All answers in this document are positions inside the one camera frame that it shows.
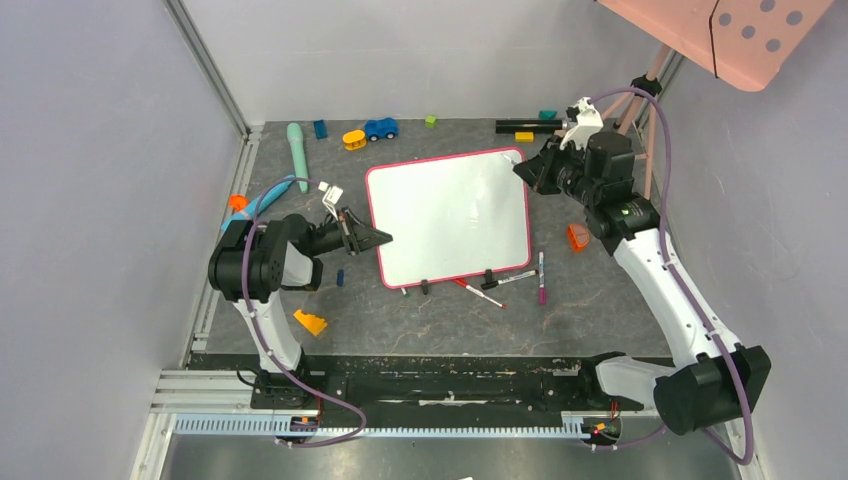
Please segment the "pink framed whiteboard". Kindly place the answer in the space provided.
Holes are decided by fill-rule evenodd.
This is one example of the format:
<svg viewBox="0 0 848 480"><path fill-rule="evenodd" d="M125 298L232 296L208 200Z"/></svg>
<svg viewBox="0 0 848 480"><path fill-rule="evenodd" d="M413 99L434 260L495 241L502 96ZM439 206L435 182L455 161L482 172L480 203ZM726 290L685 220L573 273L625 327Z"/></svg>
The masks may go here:
<svg viewBox="0 0 848 480"><path fill-rule="evenodd" d="M516 147L370 168L374 227L393 241L377 250L382 283L412 287L524 267L531 262L525 183L501 154Z"/></svg>

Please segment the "magenta whiteboard marker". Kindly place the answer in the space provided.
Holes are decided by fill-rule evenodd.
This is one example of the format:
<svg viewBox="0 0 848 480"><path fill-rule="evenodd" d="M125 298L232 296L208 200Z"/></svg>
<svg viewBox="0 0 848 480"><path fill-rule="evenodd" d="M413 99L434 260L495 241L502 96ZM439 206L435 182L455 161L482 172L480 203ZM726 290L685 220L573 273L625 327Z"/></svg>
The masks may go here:
<svg viewBox="0 0 848 480"><path fill-rule="evenodd" d="M545 305L547 302L546 277L545 277L545 253L538 253L537 276L539 279L538 304Z"/></svg>

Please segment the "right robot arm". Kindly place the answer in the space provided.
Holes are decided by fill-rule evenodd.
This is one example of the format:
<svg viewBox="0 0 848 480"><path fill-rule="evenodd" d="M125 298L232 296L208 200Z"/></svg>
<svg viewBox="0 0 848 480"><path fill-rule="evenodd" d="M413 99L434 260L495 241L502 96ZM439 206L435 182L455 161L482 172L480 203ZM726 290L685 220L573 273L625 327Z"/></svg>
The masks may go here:
<svg viewBox="0 0 848 480"><path fill-rule="evenodd" d="M615 397L654 408L683 435L750 418L771 370L760 346L746 347L706 304L673 251L653 204L635 193L629 138L595 133L585 146L552 137L514 173L533 192L563 193L584 208L590 234L642 294L669 345L672 366L621 352L589 359L580 400L602 408Z"/></svg>

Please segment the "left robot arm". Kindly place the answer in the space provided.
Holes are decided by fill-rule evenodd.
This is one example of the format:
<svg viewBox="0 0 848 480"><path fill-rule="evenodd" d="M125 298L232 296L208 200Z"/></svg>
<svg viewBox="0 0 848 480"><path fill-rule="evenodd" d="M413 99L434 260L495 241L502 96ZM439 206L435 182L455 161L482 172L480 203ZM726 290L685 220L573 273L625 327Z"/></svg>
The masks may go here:
<svg viewBox="0 0 848 480"><path fill-rule="evenodd" d="M349 256L393 241L393 236L359 219L344 207L320 224L300 214L260 224L233 220L211 254L208 281L232 304L248 326L259 354L254 388L276 393L290 407L306 405L313 379L303 373L301 343L283 309L283 291L315 291L322 282L323 254Z"/></svg>

